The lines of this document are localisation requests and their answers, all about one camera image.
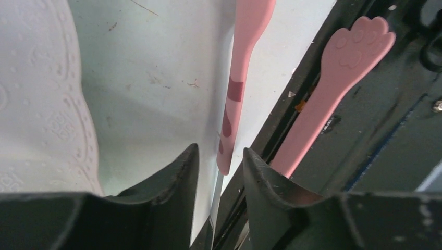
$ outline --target pink spatula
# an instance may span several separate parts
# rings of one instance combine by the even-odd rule
[[[396,35],[382,17],[360,17],[332,35],[321,58],[321,78],[271,167],[289,178],[345,94],[388,53]]]
[[[229,174],[252,50],[272,17],[275,3],[276,0],[237,0],[236,2],[230,80],[216,158],[219,171],[224,175]]]

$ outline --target pink utensil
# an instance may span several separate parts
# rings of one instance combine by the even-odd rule
[[[322,131],[345,94],[384,58],[396,35],[382,17],[360,17],[351,30],[336,31],[324,48],[321,78],[271,167],[290,176]]]
[[[272,17],[275,3],[276,0],[237,0],[236,2],[230,79],[223,129],[216,157],[219,171],[224,175],[229,174],[252,50]]]

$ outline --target metal nut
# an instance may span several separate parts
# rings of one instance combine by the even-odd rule
[[[442,100],[436,101],[433,105],[433,112],[442,112]]]

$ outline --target dark pink spot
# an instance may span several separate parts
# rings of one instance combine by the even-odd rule
[[[227,98],[232,101],[240,102],[242,100],[242,93],[244,92],[244,83],[235,82],[232,77],[229,78],[229,87],[227,88]]]
[[[223,147],[223,143],[222,143],[221,140],[219,140],[219,147],[218,147],[218,150],[219,150],[219,152],[220,152],[221,154],[224,153],[224,147]]]
[[[223,118],[223,135],[225,137],[229,137],[232,135],[232,125],[230,124],[230,120],[227,117],[227,107],[224,107],[224,118]]]

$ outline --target embossed plate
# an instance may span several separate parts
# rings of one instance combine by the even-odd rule
[[[0,1],[0,192],[101,195],[97,171],[68,3]]]

